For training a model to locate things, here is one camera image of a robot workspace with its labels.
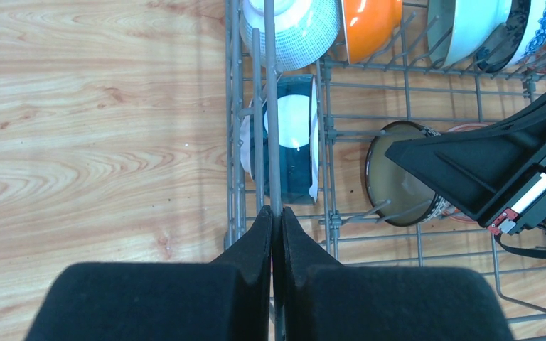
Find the orange floral pattern bowl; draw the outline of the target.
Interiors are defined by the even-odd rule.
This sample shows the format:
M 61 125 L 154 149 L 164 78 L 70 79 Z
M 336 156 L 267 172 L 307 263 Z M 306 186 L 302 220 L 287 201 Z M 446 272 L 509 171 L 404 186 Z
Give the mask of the orange floral pattern bowl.
M 457 126 L 454 126 L 450 128 L 446 135 L 456 135 L 465 133 L 466 139 L 464 137 L 461 137 L 462 142 L 460 143 L 460 146 L 470 146 L 472 144 L 472 135 L 469 134 L 469 131 L 475 131 L 478 129 L 486 128 L 489 126 L 488 123 L 481 123 L 481 122 L 472 122 L 472 123 L 466 123 L 466 124 L 459 124 Z M 451 220 L 456 220 L 457 222 L 466 223 L 466 224 L 478 224 L 477 221 L 471 219 L 468 215 L 464 214 L 462 211 L 460 211 L 457 207 L 453 205 L 449 205 L 442 213 L 443 218 L 449 218 Z

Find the black bowl beige inside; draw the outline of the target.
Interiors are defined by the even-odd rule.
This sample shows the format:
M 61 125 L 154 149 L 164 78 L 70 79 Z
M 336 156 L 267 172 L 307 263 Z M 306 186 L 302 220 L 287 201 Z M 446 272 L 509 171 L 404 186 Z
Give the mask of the black bowl beige inside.
M 375 213 L 386 223 L 408 227 L 440 216 L 450 205 L 422 181 L 391 161 L 385 152 L 398 141 L 424 139 L 440 133 L 411 121 L 382 128 L 365 157 L 365 188 Z

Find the white bowl green dashes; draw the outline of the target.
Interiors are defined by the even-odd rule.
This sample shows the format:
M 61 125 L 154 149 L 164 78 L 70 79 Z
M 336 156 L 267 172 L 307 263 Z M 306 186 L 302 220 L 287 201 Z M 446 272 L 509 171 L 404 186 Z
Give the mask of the white bowl green dashes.
M 261 64 L 266 63 L 264 1 L 242 1 L 240 37 L 255 55 L 252 31 L 259 30 Z M 340 5 L 334 0 L 274 2 L 276 68 L 302 69 L 318 60 L 333 45 L 341 29 Z

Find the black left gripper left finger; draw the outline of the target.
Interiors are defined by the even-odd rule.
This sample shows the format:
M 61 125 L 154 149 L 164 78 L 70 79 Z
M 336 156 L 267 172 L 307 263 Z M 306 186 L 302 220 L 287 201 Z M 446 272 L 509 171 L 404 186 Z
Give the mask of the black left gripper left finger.
M 273 214 L 208 263 L 86 262 L 50 287 L 28 340 L 266 340 Z

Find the blue floral pattern bowl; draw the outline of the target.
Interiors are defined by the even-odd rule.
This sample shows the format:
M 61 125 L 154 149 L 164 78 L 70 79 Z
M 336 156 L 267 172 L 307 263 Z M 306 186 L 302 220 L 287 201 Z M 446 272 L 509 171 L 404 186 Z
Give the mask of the blue floral pattern bowl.
M 474 55 L 476 66 L 496 73 L 521 63 L 546 43 L 546 0 L 512 3 L 506 23 L 497 27 Z

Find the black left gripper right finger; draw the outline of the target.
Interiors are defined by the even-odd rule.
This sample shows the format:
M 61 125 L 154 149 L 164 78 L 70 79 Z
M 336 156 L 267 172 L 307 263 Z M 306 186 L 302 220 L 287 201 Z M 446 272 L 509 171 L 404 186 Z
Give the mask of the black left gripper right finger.
M 288 340 L 512 340 L 495 293 L 459 267 L 348 266 L 281 216 Z

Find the pale green bowl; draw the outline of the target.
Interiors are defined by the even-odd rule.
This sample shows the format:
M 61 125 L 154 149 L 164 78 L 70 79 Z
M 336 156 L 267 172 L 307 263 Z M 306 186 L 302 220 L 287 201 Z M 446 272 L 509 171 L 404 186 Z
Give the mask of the pale green bowl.
M 506 23 L 510 0 L 429 0 L 428 57 L 435 69 L 452 66 L 475 52 Z

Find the dark teal bowl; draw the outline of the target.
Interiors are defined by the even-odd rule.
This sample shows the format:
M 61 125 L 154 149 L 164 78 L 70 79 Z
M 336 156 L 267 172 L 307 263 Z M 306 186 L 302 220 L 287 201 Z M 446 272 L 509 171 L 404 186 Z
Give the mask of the dark teal bowl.
M 288 205 L 314 205 L 319 186 L 319 120 L 315 75 L 290 75 L 277 83 L 281 199 Z M 263 111 L 264 194 L 270 196 L 269 127 L 266 100 Z M 240 161 L 255 180 L 255 123 L 244 117 L 240 128 Z

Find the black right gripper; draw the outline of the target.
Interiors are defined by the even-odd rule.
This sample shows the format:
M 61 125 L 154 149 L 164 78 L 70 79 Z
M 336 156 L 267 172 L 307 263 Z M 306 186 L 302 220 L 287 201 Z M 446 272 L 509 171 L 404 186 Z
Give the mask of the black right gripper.
M 505 251 L 546 259 L 546 249 L 502 243 L 504 234 L 546 235 L 546 93 L 507 119 L 465 133 L 394 142 L 386 156 L 493 235 Z

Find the orange bowl white inside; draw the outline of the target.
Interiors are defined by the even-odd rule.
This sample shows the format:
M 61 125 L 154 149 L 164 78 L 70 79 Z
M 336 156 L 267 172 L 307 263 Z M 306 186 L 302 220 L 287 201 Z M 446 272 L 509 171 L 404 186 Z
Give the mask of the orange bowl white inside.
M 402 0 L 341 0 L 340 4 L 350 64 L 381 49 L 402 19 Z

